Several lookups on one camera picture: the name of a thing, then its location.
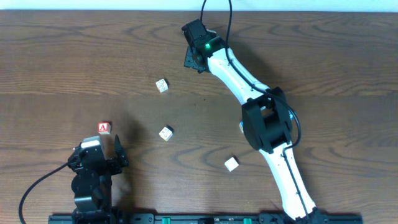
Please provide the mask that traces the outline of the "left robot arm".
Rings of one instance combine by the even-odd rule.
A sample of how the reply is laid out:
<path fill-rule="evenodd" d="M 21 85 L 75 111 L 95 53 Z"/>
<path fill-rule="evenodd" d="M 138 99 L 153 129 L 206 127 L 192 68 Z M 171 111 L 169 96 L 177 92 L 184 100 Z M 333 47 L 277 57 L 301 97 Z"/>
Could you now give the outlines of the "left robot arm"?
<path fill-rule="evenodd" d="M 72 223 L 118 222 L 120 212 L 111 202 L 111 177 L 122 173 L 129 165 L 118 136 L 114 139 L 114 151 L 116 157 L 106 159 L 99 136 L 85 138 L 74 147 L 68 158 L 68 167 L 76 174 L 71 184 L 76 205 Z"/>

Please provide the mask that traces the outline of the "red letter A block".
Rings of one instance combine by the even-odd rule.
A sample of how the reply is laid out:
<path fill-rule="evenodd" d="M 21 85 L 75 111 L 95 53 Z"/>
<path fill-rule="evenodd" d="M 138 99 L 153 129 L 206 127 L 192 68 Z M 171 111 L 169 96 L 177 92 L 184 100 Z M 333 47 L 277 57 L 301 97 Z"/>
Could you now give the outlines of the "red letter A block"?
<path fill-rule="evenodd" d="M 111 124 L 108 122 L 98 123 L 99 134 L 111 134 Z"/>

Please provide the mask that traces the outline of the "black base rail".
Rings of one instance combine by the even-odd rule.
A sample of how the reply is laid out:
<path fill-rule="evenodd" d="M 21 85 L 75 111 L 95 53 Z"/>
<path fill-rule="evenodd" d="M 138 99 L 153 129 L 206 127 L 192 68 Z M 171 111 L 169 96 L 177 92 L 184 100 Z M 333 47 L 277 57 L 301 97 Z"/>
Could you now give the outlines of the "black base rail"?
<path fill-rule="evenodd" d="M 293 220 L 283 213 L 260 213 L 258 215 L 154 215 L 135 213 L 124 215 L 106 223 L 119 224 L 363 224 L 359 215 L 325 215 L 317 211 L 308 218 Z"/>

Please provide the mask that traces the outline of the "white block upper left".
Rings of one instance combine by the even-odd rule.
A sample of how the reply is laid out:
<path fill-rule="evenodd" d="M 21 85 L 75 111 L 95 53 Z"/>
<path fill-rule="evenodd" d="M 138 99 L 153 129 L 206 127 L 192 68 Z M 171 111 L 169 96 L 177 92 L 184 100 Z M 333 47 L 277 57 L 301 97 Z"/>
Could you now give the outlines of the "white block upper left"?
<path fill-rule="evenodd" d="M 169 85 L 165 79 L 158 80 L 155 84 L 160 93 L 169 89 Z"/>

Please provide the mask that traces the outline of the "plain white block lower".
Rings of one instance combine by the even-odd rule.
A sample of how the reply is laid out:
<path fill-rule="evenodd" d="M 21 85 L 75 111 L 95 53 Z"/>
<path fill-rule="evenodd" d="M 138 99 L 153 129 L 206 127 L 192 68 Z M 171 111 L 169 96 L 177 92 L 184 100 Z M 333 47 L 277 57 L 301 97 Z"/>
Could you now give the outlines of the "plain white block lower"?
<path fill-rule="evenodd" d="M 239 162 L 237 158 L 231 157 L 224 163 L 224 165 L 229 172 L 232 172 L 233 170 L 235 170 L 235 168 L 239 166 Z"/>

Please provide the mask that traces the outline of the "blue number 2 block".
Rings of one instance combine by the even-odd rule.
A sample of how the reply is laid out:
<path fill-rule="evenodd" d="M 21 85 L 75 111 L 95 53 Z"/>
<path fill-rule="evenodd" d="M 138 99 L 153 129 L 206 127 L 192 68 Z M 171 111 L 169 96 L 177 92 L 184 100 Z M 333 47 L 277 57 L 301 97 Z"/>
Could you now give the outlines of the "blue number 2 block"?
<path fill-rule="evenodd" d="M 290 119 L 291 119 L 291 120 L 293 120 L 293 119 L 294 119 L 293 112 L 289 111 L 289 116 L 290 116 Z"/>

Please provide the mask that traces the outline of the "blue letter D block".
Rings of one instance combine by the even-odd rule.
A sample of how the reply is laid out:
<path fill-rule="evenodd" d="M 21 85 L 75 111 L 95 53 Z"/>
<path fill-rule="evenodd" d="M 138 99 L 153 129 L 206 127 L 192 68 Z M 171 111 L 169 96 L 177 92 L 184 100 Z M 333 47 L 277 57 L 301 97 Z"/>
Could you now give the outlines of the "blue letter D block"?
<path fill-rule="evenodd" d="M 243 122 L 242 121 L 239 123 L 239 128 L 240 128 L 241 132 L 244 133 Z"/>

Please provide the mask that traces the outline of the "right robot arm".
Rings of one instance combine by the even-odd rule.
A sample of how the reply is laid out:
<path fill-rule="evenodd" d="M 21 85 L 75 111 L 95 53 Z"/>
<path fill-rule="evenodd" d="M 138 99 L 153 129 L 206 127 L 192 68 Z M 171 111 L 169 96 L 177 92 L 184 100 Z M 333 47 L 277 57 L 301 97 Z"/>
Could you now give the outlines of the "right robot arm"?
<path fill-rule="evenodd" d="M 234 56 L 227 41 L 196 19 L 182 27 L 188 48 L 184 66 L 218 77 L 241 104 L 243 133 L 268 163 L 286 215 L 295 222 L 314 223 L 317 206 L 309 196 L 295 162 L 291 132 L 299 120 L 284 92 L 254 78 Z"/>

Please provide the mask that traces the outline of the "white block centre left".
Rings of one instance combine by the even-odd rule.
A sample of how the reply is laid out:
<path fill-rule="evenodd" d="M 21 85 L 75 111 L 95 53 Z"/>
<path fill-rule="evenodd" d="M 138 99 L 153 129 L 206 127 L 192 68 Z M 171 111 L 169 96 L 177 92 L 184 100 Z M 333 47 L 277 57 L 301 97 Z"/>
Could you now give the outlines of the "white block centre left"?
<path fill-rule="evenodd" d="M 164 140 L 164 141 L 169 141 L 170 138 L 173 136 L 174 132 L 173 129 L 169 126 L 163 127 L 163 129 L 160 131 L 159 136 Z"/>

